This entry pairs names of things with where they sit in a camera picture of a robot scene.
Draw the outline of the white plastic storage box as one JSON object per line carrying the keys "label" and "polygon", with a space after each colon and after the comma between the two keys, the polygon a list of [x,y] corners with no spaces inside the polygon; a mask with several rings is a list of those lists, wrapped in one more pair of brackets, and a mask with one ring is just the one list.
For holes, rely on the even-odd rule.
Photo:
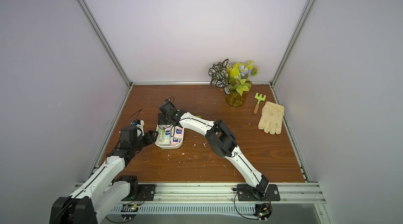
{"label": "white plastic storage box", "polygon": [[172,126],[171,124],[158,123],[156,130],[158,136],[155,145],[161,149],[177,149],[183,145],[184,128]]}

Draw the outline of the blue pocket tissue pack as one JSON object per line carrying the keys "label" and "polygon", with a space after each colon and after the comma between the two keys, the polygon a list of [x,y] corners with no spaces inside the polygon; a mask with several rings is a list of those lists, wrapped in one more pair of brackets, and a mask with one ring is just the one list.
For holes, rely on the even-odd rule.
{"label": "blue pocket tissue pack", "polygon": [[172,137],[172,129],[165,129],[164,130],[164,138],[169,139]]}

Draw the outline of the pink pocket tissue pack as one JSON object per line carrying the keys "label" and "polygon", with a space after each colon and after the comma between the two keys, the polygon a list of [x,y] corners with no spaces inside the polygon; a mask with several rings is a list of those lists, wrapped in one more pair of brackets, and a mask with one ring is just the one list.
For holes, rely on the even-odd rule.
{"label": "pink pocket tissue pack", "polygon": [[174,137],[177,138],[177,139],[183,139],[183,137],[184,137],[184,128],[176,126],[175,131],[174,131]]}

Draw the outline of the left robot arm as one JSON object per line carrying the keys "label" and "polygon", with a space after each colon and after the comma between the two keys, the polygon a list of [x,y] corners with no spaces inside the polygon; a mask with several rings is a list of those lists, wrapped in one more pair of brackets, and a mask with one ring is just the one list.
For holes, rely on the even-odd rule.
{"label": "left robot arm", "polygon": [[123,199],[143,201],[134,175],[121,175],[131,160],[146,146],[156,142],[158,132],[143,130],[141,123],[124,127],[115,148],[103,164],[78,189],[52,205],[51,224],[99,224]]}

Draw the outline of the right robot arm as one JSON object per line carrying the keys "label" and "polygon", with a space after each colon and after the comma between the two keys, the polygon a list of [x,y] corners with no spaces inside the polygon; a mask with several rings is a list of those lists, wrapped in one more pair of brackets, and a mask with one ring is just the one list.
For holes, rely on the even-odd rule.
{"label": "right robot arm", "polygon": [[177,110],[170,99],[159,107],[162,118],[169,125],[179,126],[203,135],[213,152],[225,158],[239,171],[247,183],[247,191],[252,197],[264,201],[268,198],[269,180],[259,172],[242,153],[236,137],[220,119],[208,121],[192,115],[186,110]]}

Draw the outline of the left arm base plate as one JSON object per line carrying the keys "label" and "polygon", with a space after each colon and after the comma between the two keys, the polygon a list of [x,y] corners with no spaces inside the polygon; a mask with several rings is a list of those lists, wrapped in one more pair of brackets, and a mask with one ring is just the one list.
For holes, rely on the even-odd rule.
{"label": "left arm base plate", "polygon": [[156,193],[156,184],[140,184],[137,190],[123,201],[152,202]]}

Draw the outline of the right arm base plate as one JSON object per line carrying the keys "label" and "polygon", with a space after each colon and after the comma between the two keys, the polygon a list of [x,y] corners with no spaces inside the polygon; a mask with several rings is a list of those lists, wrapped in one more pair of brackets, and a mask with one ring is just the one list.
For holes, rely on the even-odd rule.
{"label": "right arm base plate", "polygon": [[233,191],[238,193],[238,200],[241,202],[279,202],[281,200],[276,184],[269,184],[264,194],[259,188],[247,184],[237,184]]}

